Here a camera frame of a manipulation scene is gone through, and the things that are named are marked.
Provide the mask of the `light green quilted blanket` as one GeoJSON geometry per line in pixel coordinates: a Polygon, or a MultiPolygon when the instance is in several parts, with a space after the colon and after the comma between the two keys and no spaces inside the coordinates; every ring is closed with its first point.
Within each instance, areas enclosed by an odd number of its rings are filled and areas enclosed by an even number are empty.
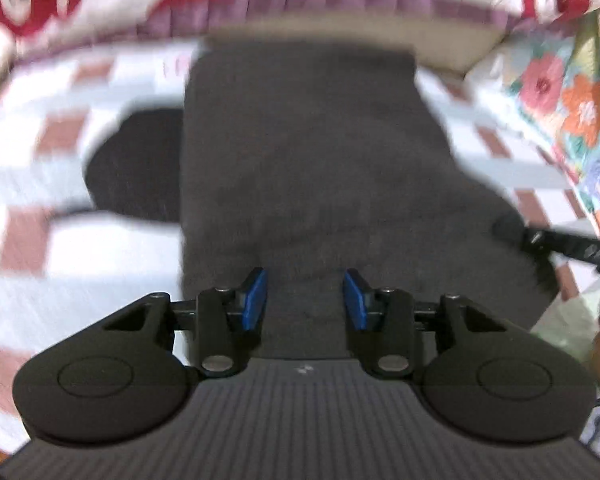
{"type": "Polygon", "coordinates": [[[567,300],[557,297],[531,333],[586,364],[598,333],[599,316],[600,289],[567,300]]]}

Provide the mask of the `dark brown knit sweater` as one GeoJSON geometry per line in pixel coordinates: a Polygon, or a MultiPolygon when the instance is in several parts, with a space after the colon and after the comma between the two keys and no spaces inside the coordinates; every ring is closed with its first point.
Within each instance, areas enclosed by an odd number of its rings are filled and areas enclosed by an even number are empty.
{"type": "Polygon", "coordinates": [[[415,298],[464,295],[530,328],[555,271],[498,240],[510,203],[456,162],[407,52],[242,40],[190,71],[181,154],[182,293],[235,286],[260,266],[257,356],[347,353],[348,269],[415,298]]]}

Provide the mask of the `floral print bedsheet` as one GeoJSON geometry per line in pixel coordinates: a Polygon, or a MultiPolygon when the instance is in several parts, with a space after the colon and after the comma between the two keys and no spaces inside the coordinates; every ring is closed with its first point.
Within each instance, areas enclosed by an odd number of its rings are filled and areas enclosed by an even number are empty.
{"type": "Polygon", "coordinates": [[[600,229],[600,0],[522,0],[503,90],[547,138],[600,229]]]}

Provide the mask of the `checkered dog print blanket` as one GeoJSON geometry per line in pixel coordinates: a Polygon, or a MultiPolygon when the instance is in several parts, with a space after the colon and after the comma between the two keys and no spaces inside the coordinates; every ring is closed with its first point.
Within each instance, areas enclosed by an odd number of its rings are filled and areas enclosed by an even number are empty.
{"type": "MultiPolygon", "coordinates": [[[[27,442],[27,358],[153,290],[178,292],[184,96],[196,42],[86,51],[16,70],[0,98],[0,450],[27,442]]],[[[527,220],[596,225],[564,170],[416,66],[458,166],[527,220]]]]}

